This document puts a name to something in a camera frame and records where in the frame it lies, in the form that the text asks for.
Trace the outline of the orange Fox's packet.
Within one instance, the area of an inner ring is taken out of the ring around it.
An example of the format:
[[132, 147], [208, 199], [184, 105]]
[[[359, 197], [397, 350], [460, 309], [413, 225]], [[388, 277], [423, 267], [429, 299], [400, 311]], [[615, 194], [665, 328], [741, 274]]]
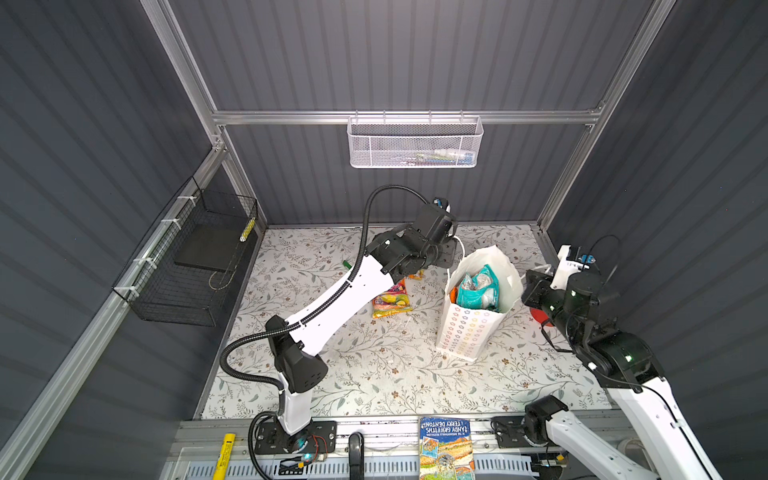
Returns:
[[424, 277], [425, 277], [425, 270], [424, 270], [424, 269], [421, 269], [421, 270], [419, 270], [418, 272], [416, 272], [416, 273], [414, 273], [414, 274], [410, 274], [410, 275], [408, 276], [408, 279], [412, 279], [412, 280], [418, 280], [418, 281], [420, 281], [420, 280], [423, 280], [423, 279], [424, 279]]
[[412, 311], [410, 297], [404, 279], [372, 300], [372, 318], [384, 318]]

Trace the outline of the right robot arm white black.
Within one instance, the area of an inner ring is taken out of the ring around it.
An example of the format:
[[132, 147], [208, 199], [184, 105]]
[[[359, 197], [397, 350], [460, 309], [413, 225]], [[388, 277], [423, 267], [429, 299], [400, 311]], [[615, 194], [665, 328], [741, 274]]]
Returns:
[[525, 408], [525, 440], [554, 444], [576, 457], [599, 479], [717, 479], [720, 474], [678, 406], [650, 346], [617, 328], [605, 310], [616, 296], [591, 254], [560, 247], [553, 272], [525, 274], [522, 302], [542, 311], [574, 355], [596, 378], [629, 421], [645, 448], [647, 468], [587, 427], [553, 395]]

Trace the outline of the white paper gift bag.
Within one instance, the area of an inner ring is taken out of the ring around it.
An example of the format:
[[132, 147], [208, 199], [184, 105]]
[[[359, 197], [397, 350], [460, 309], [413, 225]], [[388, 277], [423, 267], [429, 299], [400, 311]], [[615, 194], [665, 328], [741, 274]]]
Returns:
[[464, 257], [444, 289], [436, 349], [476, 361], [522, 293], [521, 275], [498, 246]]

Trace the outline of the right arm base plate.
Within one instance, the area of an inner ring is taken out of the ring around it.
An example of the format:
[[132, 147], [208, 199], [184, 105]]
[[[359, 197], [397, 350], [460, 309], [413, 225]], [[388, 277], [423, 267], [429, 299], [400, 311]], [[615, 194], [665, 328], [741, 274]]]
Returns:
[[500, 448], [559, 448], [546, 431], [548, 418], [529, 415], [494, 416], [490, 426]]

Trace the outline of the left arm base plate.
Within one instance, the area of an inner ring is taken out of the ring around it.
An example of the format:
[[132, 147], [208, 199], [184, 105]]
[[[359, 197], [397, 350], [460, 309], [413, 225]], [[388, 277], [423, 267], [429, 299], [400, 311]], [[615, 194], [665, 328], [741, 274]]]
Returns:
[[256, 454], [333, 453], [337, 437], [335, 421], [311, 421], [299, 432], [288, 434], [277, 420], [261, 422], [253, 434]]

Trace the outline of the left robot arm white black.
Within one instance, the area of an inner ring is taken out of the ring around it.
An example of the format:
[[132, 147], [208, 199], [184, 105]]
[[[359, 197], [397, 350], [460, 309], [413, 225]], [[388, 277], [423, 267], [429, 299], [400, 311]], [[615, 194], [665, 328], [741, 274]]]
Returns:
[[362, 242], [361, 259], [328, 291], [286, 320], [267, 327], [294, 327], [269, 340], [284, 391], [277, 421], [288, 435], [311, 423], [312, 390], [327, 375], [320, 352], [349, 319], [401, 280], [429, 267], [452, 266], [457, 241], [456, 217], [449, 202], [437, 197], [423, 204], [415, 220]]

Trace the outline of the teal snack packet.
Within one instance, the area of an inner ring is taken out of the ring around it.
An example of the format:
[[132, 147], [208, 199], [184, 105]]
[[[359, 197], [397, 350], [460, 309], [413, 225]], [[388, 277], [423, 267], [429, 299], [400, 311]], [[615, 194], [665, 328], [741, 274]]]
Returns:
[[454, 303], [469, 310], [497, 311], [499, 307], [499, 280], [489, 265], [471, 275], [465, 273], [456, 287]]

